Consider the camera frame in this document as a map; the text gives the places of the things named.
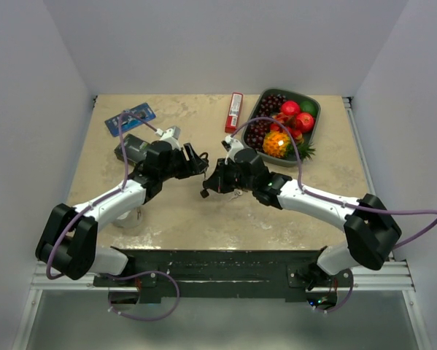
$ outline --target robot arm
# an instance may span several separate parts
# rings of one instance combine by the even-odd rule
[[[338,272],[362,265],[379,270],[395,243],[401,230],[390,215],[366,213],[315,198],[305,193],[310,190],[318,195],[336,199],[356,206],[385,209],[374,195],[364,198],[343,197],[303,186],[297,180],[283,174],[272,173],[253,149],[245,149],[241,142],[227,136],[223,145],[228,151],[226,158],[217,161],[214,173],[204,181],[201,194],[207,197],[207,190],[229,193],[235,189],[252,191],[262,204],[277,209],[299,211],[342,230],[347,242],[321,250],[317,261],[300,271],[301,277],[317,282]]]
[[[184,144],[183,147],[179,145],[179,132],[176,127],[161,131],[160,141],[150,145],[145,161],[136,165],[124,187],[120,184],[74,207],[63,203],[56,206],[36,248],[37,259],[47,263],[64,228],[83,213],[71,227],[74,235],[65,237],[57,248],[53,267],[70,279],[79,279],[87,272],[112,275],[122,273],[128,257],[116,249],[97,246],[98,232],[120,215],[154,198],[166,180],[203,174],[208,167],[208,160],[200,158],[190,144]]]

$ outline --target green fruit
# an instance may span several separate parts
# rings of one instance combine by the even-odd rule
[[[301,112],[309,113],[312,117],[316,117],[317,110],[310,101],[304,101],[300,105]]]

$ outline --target blue package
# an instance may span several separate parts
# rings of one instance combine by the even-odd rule
[[[155,119],[155,113],[153,113],[153,110],[150,108],[150,106],[147,103],[140,104],[134,108],[129,109],[132,113],[135,115],[140,116],[140,119],[149,122],[152,119]],[[117,121],[119,120],[119,114],[109,118],[108,120],[105,120],[104,123],[107,125],[109,132],[114,136],[119,136],[119,128],[117,125]],[[143,123],[131,116],[126,116],[123,119],[123,126],[121,129],[123,130],[123,133],[126,131],[129,131],[130,129],[134,129],[136,126],[142,125]]]

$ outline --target white enclosure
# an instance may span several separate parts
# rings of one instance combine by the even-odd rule
[[[1,0],[0,349],[98,93],[354,96],[377,194],[437,208],[437,0]],[[430,218],[401,218],[410,236]],[[437,228],[406,257],[437,349]]]
[[[351,96],[406,0],[45,0],[97,93]]]

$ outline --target beige table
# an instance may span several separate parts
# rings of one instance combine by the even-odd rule
[[[71,187],[69,205],[86,202],[113,188],[123,178],[123,164],[113,149],[104,121],[126,108],[147,102],[157,118],[156,127],[181,128],[179,140],[195,151],[209,153],[209,174],[216,159],[225,156],[221,141],[230,95],[100,95]],[[303,165],[303,182],[340,195],[362,197],[366,180],[340,96],[312,96],[322,108],[313,161]],[[257,95],[246,95],[241,122],[247,120]],[[145,126],[132,133],[147,141],[157,136]],[[268,165],[296,178],[296,168]],[[259,204],[250,193],[230,200],[231,194],[211,193],[202,199],[202,176],[167,181],[161,193],[143,206],[144,221],[133,229],[108,225],[98,235],[101,245],[148,249],[319,249],[337,244],[344,234],[324,222],[294,211]]]

